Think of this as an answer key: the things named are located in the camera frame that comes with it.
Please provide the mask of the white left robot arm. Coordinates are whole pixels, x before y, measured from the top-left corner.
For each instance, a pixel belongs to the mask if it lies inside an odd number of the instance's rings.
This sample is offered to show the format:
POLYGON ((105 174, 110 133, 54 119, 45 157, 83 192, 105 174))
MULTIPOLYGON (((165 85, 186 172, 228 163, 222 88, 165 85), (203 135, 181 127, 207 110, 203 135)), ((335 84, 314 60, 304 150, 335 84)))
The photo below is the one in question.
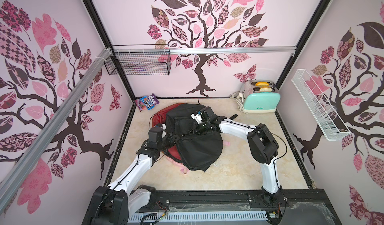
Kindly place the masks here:
POLYGON ((146 206, 156 189, 141 186, 134 190, 144 174, 160 158, 171 141, 164 124, 152 127, 131 165, 114 182, 98 187, 89 203, 83 225, 126 225, 130 215, 146 206))

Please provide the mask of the aluminium rail back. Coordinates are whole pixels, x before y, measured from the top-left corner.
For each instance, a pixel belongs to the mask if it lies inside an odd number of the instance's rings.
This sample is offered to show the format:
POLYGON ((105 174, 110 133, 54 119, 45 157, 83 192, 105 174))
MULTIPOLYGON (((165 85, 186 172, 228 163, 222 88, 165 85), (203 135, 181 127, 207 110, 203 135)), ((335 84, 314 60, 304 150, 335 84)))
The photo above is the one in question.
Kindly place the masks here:
POLYGON ((235 48, 164 48, 164 49, 117 49, 116 53, 149 53, 149 52, 165 52, 172 55, 179 54, 235 54, 235 53, 295 53, 296 47, 292 46, 276 46, 276 47, 235 47, 235 48))

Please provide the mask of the red backpack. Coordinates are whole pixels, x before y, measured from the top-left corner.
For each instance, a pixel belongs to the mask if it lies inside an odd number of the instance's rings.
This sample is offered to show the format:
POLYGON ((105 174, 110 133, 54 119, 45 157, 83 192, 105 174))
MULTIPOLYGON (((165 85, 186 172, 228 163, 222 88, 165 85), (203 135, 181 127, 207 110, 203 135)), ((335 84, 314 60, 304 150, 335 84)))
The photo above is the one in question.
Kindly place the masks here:
POLYGON ((176 103, 160 110, 152 118, 152 127, 156 127, 158 123, 164 123, 167 127, 166 132, 173 136, 176 145, 169 149, 171 156, 167 157, 180 164, 183 163, 179 152, 182 139, 189 134, 187 107, 186 103, 176 103))

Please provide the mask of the aluminium rail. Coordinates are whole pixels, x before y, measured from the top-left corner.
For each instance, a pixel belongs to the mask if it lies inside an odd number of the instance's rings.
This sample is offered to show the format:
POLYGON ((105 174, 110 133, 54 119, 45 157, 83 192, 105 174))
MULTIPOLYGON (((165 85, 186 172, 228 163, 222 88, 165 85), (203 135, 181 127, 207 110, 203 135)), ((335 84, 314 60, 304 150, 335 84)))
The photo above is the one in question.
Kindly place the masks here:
POLYGON ((292 46, 276 46, 276 47, 235 47, 235 48, 164 48, 164 49, 117 49, 116 53, 149 53, 149 52, 165 52, 172 55, 179 54, 235 54, 235 53, 295 53, 296 47, 292 46))
POLYGON ((32 145, 24 152, 20 160, 14 165, 11 171, 1 183, 1 213, 4 212, 14 194, 18 191, 23 181, 29 175, 45 149, 53 140, 58 130, 69 116, 72 109, 76 106, 83 93, 93 81, 99 70, 101 70, 104 60, 112 55, 111 48, 105 48, 96 57, 93 65, 87 70, 84 77, 70 92, 68 98, 61 104, 57 112, 50 119, 47 125, 41 130, 32 145))

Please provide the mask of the yellow toast slice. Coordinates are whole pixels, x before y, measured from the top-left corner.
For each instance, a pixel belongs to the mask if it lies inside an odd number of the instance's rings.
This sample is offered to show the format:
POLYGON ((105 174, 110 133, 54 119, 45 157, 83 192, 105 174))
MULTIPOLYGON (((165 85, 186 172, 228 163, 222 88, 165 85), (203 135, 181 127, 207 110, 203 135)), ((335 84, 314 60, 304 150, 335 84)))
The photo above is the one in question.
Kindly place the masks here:
POLYGON ((272 87, 261 87, 259 89, 260 92, 273 92, 274 89, 272 87))
POLYGON ((265 87, 265 86, 270 86, 270 84, 268 82, 257 82, 255 83, 255 86, 265 87))

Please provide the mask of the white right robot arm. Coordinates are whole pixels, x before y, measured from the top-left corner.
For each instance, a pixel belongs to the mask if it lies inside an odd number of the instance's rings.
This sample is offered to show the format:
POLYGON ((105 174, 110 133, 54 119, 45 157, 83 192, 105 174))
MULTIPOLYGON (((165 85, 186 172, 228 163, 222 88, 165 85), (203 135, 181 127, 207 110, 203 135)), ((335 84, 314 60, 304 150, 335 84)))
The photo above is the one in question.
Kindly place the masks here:
POLYGON ((258 125, 243 124, 234 121, 237 115, 230 118, 225 116, 211 116, 203 112, 197 112, 191 115, 196 121, 196 130, 218 131, 241 138, 248 142, 252 157, 260 164, 263 177, 264 190, 269 195, 275 195, 281 188, 278 173, 277 159, 279 144, 275 140, 276 135, 268 127, 260 123, 258 125))

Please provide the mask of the yellow toast slice back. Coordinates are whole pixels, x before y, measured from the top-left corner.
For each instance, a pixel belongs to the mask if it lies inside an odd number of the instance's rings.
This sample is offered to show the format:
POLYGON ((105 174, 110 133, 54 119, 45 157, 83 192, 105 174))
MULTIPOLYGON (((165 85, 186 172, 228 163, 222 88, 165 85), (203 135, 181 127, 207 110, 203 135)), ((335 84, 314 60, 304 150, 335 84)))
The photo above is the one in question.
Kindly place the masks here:
POLYGON ((265 87, 265 86, 270 86, 270 84, 268 82, 257 82, 255 83, 255 86, 265 87))

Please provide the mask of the mint green toaster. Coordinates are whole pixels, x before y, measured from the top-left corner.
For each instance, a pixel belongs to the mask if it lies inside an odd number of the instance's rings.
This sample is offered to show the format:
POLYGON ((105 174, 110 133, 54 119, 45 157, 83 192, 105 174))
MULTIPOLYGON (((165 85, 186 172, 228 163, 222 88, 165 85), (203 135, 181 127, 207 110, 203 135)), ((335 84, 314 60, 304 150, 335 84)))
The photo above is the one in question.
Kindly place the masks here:
POLYGON ((240 91, 244 96, 243 107, 246 113, 270 113, 275 112, 281 99, 276 85, 271 81, 250 80, 245 82, 240 91), (268 82, 273 92, 260 92, 261 86, 255 86, 257 82, 268 82))

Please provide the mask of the yellow toast slice front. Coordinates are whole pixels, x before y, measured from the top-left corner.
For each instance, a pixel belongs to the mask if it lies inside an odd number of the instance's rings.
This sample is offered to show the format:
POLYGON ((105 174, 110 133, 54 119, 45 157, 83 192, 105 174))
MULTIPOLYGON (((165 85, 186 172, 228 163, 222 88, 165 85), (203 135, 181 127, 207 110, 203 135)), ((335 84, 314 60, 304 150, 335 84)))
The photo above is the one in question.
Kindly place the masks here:
POLYGON ((272 87, 261 87, 259 89, 260 92, 273 92, 274 89, 272 87))

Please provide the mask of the purple candy bag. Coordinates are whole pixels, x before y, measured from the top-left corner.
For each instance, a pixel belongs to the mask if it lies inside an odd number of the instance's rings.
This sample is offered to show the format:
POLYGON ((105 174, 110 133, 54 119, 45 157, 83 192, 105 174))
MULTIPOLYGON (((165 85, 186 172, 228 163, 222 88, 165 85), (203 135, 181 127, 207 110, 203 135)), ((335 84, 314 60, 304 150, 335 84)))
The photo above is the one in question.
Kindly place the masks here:
POLYGON ((134 102, 140 112, 143 110, 151 110, 160 103, 154 94, 143 96, 136 99, 134 102))

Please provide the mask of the aluminium rail left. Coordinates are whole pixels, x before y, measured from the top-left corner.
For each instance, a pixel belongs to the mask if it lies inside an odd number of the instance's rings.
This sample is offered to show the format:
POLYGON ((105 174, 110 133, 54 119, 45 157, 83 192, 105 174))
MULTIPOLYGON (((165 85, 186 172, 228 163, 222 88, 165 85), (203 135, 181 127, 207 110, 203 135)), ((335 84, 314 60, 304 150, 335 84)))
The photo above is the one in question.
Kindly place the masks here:
POLYGON ((104 60, 112 55, 111 48, 105 48, 96 57, 93 65, 87 70, 84 77, 70 92, 68 98, 61 104, 57 112, 50 119, 47 125, 41 130, 32 145, 24 152, 20 160, 14 165, 11 171, 1 183, 1 213, 4 212, 14 194, 18 191, 23 181, 29 175, 45 149, 53 140, 58 130, 69 116, 72 109, 76 106, 83 93, 93 81, 99 70, 101 70, 104 60))

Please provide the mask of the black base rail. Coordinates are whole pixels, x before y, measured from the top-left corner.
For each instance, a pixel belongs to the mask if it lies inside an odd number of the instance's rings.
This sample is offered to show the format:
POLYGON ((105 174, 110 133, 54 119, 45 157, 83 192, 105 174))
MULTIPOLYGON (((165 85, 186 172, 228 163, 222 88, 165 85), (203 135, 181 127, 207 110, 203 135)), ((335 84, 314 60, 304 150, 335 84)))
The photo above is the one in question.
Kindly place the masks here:
POLYGON ((99 187, 94 192, 86 211, 85 219, 92 220, 102 214, 132 215, 138 211, 151 212, 166 208, 193 208, 202 205, 240 205, 251 209, 272 210, 292 207, 296 203, 324 204, 329 211, 333 206, 324 190, 281 190, 268 195, 263 190, 222 191, 158 191, 148 186, 126 193, 99 187))

